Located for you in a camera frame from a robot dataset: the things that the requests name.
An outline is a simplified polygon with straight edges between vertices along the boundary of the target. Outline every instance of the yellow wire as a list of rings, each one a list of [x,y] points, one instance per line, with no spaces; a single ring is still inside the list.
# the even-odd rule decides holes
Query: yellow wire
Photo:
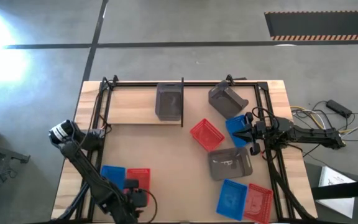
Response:
[[[303,107],[301,107],[301,106],[290,106],[290,108],[298,108],[298,109],[303,110],[303,111],[304,111],[304,110],[307,110],[306,108],[303,108]],[[313,119],[313,121],[315,121],[315,123],[317,124],[317,126],[322,129],[322,128],[323,128],[323,125],[322,125],[320,122],[317,121],[317,119],[313,116],[313,113],[311,113],[310,115],[311,115],[311,119]],[[352,131],[352,129],[342,130],[342,131],[339,131],[339,133],[341,133],[341,134],[346,134],[346,133],[348,133],[349,131]]]
[[[290,108],[298,108],[298,109],[301,109],[301,110],[307,110],[306,108],[303,108],[301,106],[290,106]],[[315,123],[317,124],[317,126],[319,128],[323,128],[323,125],[320,124],[320,122],[317,121],[317,119],[313,116],[313,113],[310,114],[311,115],[311,119],[313,119],[313,121],[315,121]]]

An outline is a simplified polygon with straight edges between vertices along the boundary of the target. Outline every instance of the blue plastic basket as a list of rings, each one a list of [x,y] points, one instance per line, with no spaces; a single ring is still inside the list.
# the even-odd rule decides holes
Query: blue plastic basket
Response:
[[[216,213],[241,221],[246,207],[247,192],[246,185],[225,179]]]
[[[246,123],[244,121],[244,115],[236,116],[235,118],[226,120],[227,131],[229,132],[231,139],[233,140],[233,143],[236,147],[244,147],[247,144],[247,142],[241,138],[233,136],[233,132],[244,129],[245,126]]]
[[[117,185],[121,190],[124,190],[125,182],[125,168],[116,166],[102,166],[100,175],[110,180],[110,182]]]

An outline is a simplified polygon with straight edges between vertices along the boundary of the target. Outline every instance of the gray basket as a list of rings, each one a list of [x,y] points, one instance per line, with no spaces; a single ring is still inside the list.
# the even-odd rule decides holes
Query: gray basket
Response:
[[[226,119],[235,117],[248,105],[248,100],[242,99],[226,81],[208,92],[208,101]]]
[[[252,174],[247,149],[230,148],[208,153],[209,170],[213,180],[231,179]]]
[[[161,121],[179,121],[182,112],[182,84],[159,83],[155,114]]]

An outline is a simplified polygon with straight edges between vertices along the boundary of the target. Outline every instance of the red basket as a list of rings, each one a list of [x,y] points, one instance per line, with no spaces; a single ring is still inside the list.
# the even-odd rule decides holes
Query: red basket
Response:
[[[223,134],[205,118],[196,124],[190,133],[208,152],[216,149],[224,140]]]
[[[150,169],[127,169],[126,179],[135,179],[139,181],[139,188],[150,190]],[[149,203],[149,194],[147,194],[147,203]]]
[[[271,190],[249,184],[244,217],[261,224],[268,224],[272,200],[273,192]]]

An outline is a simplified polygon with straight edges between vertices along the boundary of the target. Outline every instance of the concrete floor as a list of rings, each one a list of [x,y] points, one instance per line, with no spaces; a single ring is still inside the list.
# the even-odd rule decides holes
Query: concrete floor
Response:
[[[0,0],[0,45],[90,43],[101,2]],[[110,0],[99,42],[269,40],[263,12],[294,10],[358,10],[358,0]],[[88,52],[0,50],[0,145],[31,155],[26,165],[12,164],[19,175],[0,187],[0,223],[49,219],[63,158],[47,131],[72,119]],[[98,49],[90,80],[210,80],[228,73],[284,80],[292,105],[334,99],[358,112],[358,45]],[[329,117],[344,125],[340,116]],[[358,142],[312,155],[358,175]]]

